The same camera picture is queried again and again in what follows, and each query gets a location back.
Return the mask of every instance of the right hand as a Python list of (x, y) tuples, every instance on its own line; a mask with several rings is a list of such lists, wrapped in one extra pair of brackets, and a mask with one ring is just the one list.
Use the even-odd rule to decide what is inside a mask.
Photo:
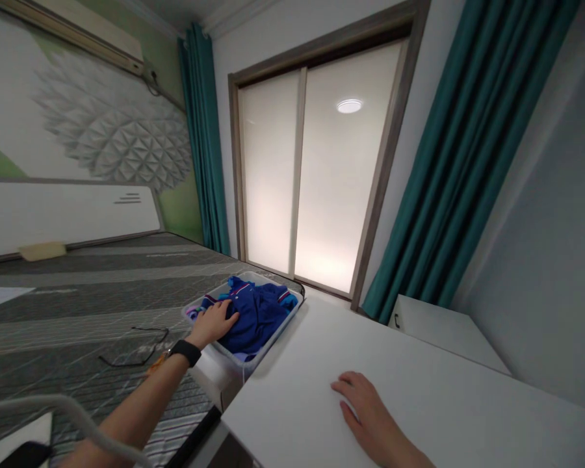
[(357, 418), (346, 402), (340, 402), (345, 422), (375, 463), (388, 468), (434, 466), (403, 434), (377, 390), (364, 375), (345, 372), (331, 388), (346, 397), (355, 409)]
[(235, 312), (226, 320), (226, 313), (230, 303), (231, 300), (226, 299), (223, 302), (211, 305), (207, 311), (201, 311), (197, 316), (197, 320), (195, 320), (193, 331), (186, 338), (186, 341), (203, 350), (213, 341), (225, 336), (241, 315)]

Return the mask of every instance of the teal curtain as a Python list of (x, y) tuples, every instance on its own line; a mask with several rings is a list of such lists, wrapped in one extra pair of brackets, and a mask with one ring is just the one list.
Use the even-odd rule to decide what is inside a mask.
[(203, 243), (229, 255), (228, 218), (216, 109), (213, 45), (196, 23), (177, 40), (187, 105), (188, 135), (200, 199)]
[(579, 0), (467, 0), (380, 268), (362, 305), (448, 307)]

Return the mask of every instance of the white box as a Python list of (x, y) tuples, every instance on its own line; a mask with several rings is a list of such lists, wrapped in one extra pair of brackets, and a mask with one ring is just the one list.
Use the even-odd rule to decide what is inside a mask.
[(468, 315), (400, 294), (396, 298), (388, 326), (503, 374), (511, 375)]
[[(267, 284), (267, 283), (280, 285), (279, 283), (276, 283), (272, 279), (268, 279), (262, 275), (259, 275), (258, 273), (254, 273), (254, 272), (240, 273), (238, 275), (238, 278), (240, 278), (242, 281), (245, 281), (245, 282), (255, 283), (256, 286), (262, 286), (262, 285)], [(251, 375), (251, 373), (255, 370), (255, 368), (258, 366), (258, 364), (260, 364), (260, 361), (262, 361), (264, 356), (267, 354), (269, 348), (273, 345), (273, 343), (275, 343), (275, 340), (281, 335), (281, 333), (284, 331), (284, 329), (286, 328), (288, 323), (290, 323), (291, 319), (297, 313), (297, 311), (299, 310), (299, 307), (301, 306), (301, 304), (304, 301), (303, 295), (301, 295), (298, 292), (292, 291), (290, 289), (289, 289), (289, 291), (291, 294), (293, 294), (295, 297), (297, 297), (297, 301), (298, 301), (297, 305), (288, 314), (288, 317), (286, 317), (286, 319), (281, 323), (279, 328), (275, 331), (275, 333), (273, 333), (271, 338), (269, 338), (269, 340), (260, 349), (260, 351), (258, 351), (258, 353), (255, 355), (255, 357), (251, 361), (249, 361), (249, 362), (241, 361), (236, 356), (234, 356), (230, 351), (225, 349), (223, 347), (223, 345), (219, 344), (219, 342), (216, 342), (216, 341), (214, 343), (212, 343), (212, 345), (211, 345), (214, 348), (214, 350), (217, 351), (215, 353), (210, 353), (210, 355), (213, 357), (213, 359), (218, 358), (218, 356), (217, 356), (217, 353), (218, 353), (220, 355), (220, 359), (223, 359), (223, 362), (221, 362), (221, 364), (224, 367), (229, 367), (229, 365), (231, 364), (231, 368), (236, 369), (237, 372), (241, 373), (243, 375), (244, 379), (249, 377), (249, 375)], [(228, 283), (226, 282), (226, 283), (222, 284), (221, 286), (208, 292), (208, 294), (210, 296), (212, 296), (213, 298), (218, 298), (221, 294), (226, 294), (228, 292), (229, 292), (229, 286), (228, 286)], [(200, 306), (202, 304), (202, 300), (203, 300), (203, 296), (198, 298), (198, 299), (195, 299), (193, 302), (185, 305), (182, 308), (182, 312), (181, 312), (182, 317), (184, 317), (186, 320), (188, 320), (191, 324), (192, 324), (192, 321), (189, 318), (189, 316), (187, 315), (187, 310), (193, 306)]]

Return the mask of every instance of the plastic basket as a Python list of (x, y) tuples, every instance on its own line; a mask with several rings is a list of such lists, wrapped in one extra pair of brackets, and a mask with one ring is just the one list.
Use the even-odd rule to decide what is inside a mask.
[[(262, 285), (267, 284), (267, 283), (279, 285), (278, 282), (273, 281), (272, 279), (266, 278), (262, 275), (259, 275), (258, 273), (254, 273), (254, 272), (243, 272), (243, 273), (240, 273), (238, 275), (238, 277), (242, 281), (246, 281), (246, 282), (250, 281), (252, 283), (255, 283), (256, 286), (262, 286)], [(251, 373), (255, 370), (255, 368), (258, 366), (258, 364), (260, 364), (260, 361), (262, 361), (262, 359), (267, 354), (268, 350), (271, 348), (273, 343), (275, 343), (275, 340), (281, 335), (281, 333), (287, 327), (288, 323), (290, 323), (290, 321), (292, 320), (294, 315), (299, 310), (299, 307), (303, 303), (304, 296), (302, 294), (300, 294), (299, 292), (296, 292), (296, 291), (292, 291), (290, 289), (289, 289), (289, 291), (291, 294), (294, 294), (295, 297), (297, 297), (297, 300), (298, 300), (297, 305), (288, 314), (288, 317), (286, 317), (286, 319), (281, 323), (279, 328), (275, 331), (275, 333), (273, 333), (271, 338), (269, 338), (269, 340), (260, 349), (260, 351), (258, 351), (258, 353), (254, 356), (254, 358), (251, 361), (249, 361), (249, 362), (241, 361), (239, 358), (234, 356), (230, 351), (228, 351), (225, 347), (223, 347), (223, 345), (221, 345), (218, 341), (215, 341), (214, 343), (212, 343), (213, 348), (219, 354), (223, 355), (226, 359), (230, 360), (233, 367), (235, 367), (240, 373), (242, 373), (243, 376), (251, 375)], [(225, 282), (221, 286), (208, 292), (208, 294), (210, 296), (212, 296), (213, 298), (217, 298), (217, 297), (219, 297), (220, 294), (226, 294), (228, 292), (229, 292), (229, 286), (228, 286), (228, 283)], [(188, 320), (188, 322), (191, 323), (191, 325), (193, 325), (193, 321), (190, 319), (189, 315), (187, 314), (187, 311), (192, 306), (200, 306), (202, 304), (202, 300), (203, 300), (203, 296), (201, 296), (198, 299), (195, 299), (193, 302), (185, 305), (182, 308), (182, 312), (181, 312), (182, 317), (184, 317), (186, 320)]]

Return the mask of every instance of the white cable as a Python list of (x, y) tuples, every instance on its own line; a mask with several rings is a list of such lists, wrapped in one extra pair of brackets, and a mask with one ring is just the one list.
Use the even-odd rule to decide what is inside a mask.
[(0, 412), (7, 410), (33, 409), (53, 406), (70, 416), (71, 421), (83, 431), (84, 435), (91, 439), (98, 447), (107, 450), (115, 455), (127, 458), (138, 463), (144, 468), (154, 468), (143, 452), (130, 447), (129, 445), (117, 442), (106, 434), (102, 433), (93, 422), (89, 414), (80, 404), (66, 395), (33, 395), (24, 398), (15, 398), (14, 400), (5, 400), (0, 402)]

